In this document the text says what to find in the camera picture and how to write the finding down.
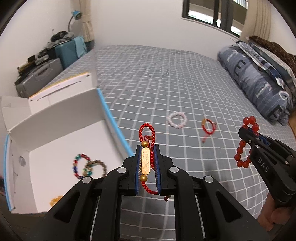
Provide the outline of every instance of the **gray checkered bedsheet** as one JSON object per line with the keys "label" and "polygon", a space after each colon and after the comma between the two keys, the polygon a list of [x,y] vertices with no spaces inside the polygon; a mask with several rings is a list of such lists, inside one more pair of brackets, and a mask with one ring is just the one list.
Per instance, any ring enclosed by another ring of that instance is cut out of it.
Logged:
{"label": "gray checkered bedsheet", "polygon": [[[289,126],[270,124],[260,115],[218,61],[189,51],[108,46],[91,51],[53,82],[90,71],[92,65],[105,101],[133,151],[139,144],[139,127],[151,123],[161,153],[171,157],[175,166],[191,176],[213,176],[254,217],[259,215],[268,190],[253,165],[237,168],[233,159],[243,118],[254,115],[260,133],[294,149],[296,142]],[[183,129],[167,124],[167,116],[174,111],[186,114],[188,122]],[[203,118],[218,124],[204,144]],[[247,154],[245,148],[243,160]],[[153,175],[147,185],[156,190]],[[129,239],[174,240],[173,197],[165,202],[143,188],[137,197],[124,197],[120,232]]]}

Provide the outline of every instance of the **metal screw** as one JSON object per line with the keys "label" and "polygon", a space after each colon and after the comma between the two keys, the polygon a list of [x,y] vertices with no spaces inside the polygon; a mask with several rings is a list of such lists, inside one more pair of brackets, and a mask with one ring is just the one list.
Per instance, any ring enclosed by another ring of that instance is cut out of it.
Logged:
{"label": "metal screw", "polygon": [[126,168],[125,167],[120,167],[117,169],[118,173],[125,173],[126,172]]}
{"label": "metal screw", "polygon": [[179,168],[177,167],[170,167],[170,172],[176,173],[179,171]]}
{"label": "metal screw", "polygon": [[82,179],[82,182],[85,183],[85,184],[90,183],[91,182],[91,178],[90,177],[84,177]]}
{"label": "metal screw", "polygon": [[212,182],[214,181],[214,178],[211,177],[211,176],[206,176],[206,177],[205,177],[205,181],[206,181],[207,183],[212,183]]}

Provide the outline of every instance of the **suitcase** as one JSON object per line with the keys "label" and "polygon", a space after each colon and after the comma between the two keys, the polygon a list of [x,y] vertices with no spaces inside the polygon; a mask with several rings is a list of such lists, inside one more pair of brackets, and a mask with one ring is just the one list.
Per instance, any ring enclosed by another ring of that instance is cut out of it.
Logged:
{"label": "suitcase", "polygon": [[78,60],[74,40],[59,43],[48,50],[48,55],[51,59],[59,58],[61,60],[63,69],[66,69],[76,60]]}
{"label": "suitcase", "polygon": [[21,83],[16,85],[19,96],[29,98],[36,94],[62,71],[59,58],[41,64],[33,69]]}

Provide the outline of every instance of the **human hand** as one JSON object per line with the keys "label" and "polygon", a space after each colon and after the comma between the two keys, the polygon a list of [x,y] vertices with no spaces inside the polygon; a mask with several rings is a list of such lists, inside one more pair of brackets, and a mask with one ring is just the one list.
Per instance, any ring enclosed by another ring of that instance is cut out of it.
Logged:
{"label": "human hand", "polygon": [[293,212],[293,207],[279,207],[275,208],[275,202],[271,194],[268,193],[266,202],[262,207],[261,214],[258,217],[258,222],[267,231],[272,230],[274,224],[285,225],[291,214]]}

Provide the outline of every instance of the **blue lamp shade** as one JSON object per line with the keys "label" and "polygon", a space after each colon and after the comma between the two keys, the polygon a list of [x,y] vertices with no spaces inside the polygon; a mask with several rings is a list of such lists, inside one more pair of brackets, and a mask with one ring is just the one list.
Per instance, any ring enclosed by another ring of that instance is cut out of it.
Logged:
{"label": "blue lamp shade", "polygon": [[81,19],[82,13],[80,11],[74,10],[72,12],[72,16],[75,18],[75,20],[79,20],[79,19]]}

